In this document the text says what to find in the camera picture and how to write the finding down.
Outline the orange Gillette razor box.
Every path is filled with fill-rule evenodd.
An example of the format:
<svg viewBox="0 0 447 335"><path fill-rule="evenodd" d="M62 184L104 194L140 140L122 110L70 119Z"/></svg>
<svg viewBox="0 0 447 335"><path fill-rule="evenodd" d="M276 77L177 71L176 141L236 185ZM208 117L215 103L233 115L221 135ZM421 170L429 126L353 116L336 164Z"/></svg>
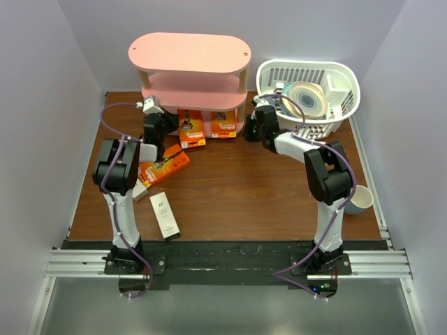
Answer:
<svg viewBox="0 0 447 335"><path fill-rule="evenodd" d="M202 147L206 145L205 129L200 110L178 109L179 140L183 149Z"/></svg>
<svg viewBox="0 0 447 335"><path fill-rule="evenodd" d="M212 112L212 138L234 138L237 135L236 126L237 122L235 110L226 112Z"/></svg>
<svg viewBox="0 0 447 335"><path fill-rule="evenodd" d="M144 162L139 165L138 179L145 186L161 183L171 175L179 172L190 164L190 159L178 144L165 150L162 160L158 163Z"/></svg>

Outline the grey white razor box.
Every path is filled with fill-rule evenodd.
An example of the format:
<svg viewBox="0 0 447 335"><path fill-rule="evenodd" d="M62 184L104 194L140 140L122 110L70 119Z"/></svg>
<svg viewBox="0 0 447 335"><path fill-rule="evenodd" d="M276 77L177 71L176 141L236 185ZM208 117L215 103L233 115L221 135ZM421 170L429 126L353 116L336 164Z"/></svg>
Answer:
<svg viewBox="0 0 447 335"><path fill-rule="evenodd" d="M162 237L168 241L181 235L170 203L164 192L149 197Z"/></svg>

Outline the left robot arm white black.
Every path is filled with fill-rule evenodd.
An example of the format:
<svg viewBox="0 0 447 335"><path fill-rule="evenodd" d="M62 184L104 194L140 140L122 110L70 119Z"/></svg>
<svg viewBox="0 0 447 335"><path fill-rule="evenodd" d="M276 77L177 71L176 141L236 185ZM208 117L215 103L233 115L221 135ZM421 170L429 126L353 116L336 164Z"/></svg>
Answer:
<svg viewBox="0 0 447 335"><path fill-rule="evenodd" d="M105 261L130 274L152 272L143 255L132 200L139 165L164 162L165 137L178 126L179 116L162 109L144 117L141 138L122 133L119 139L105 139L101 144L92 179L108 205L113 229L112 248Z"/></svg>

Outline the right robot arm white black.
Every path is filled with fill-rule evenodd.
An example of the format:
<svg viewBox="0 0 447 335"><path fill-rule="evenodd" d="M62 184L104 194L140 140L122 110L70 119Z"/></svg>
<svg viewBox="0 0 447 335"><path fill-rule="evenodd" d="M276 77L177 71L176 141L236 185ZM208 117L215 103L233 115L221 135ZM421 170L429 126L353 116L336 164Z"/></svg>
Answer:
<svg viewBox="0 0 447 335"><path fill-rule="evenodd" d="M317 229L311 251L295 266L327 274L343 255L344 208L356 190L356 176L341 142L308 140L295 131L281 129L271 105L257 107L247 117L244 138L305 165L308 187L317 201Z"/></svg>

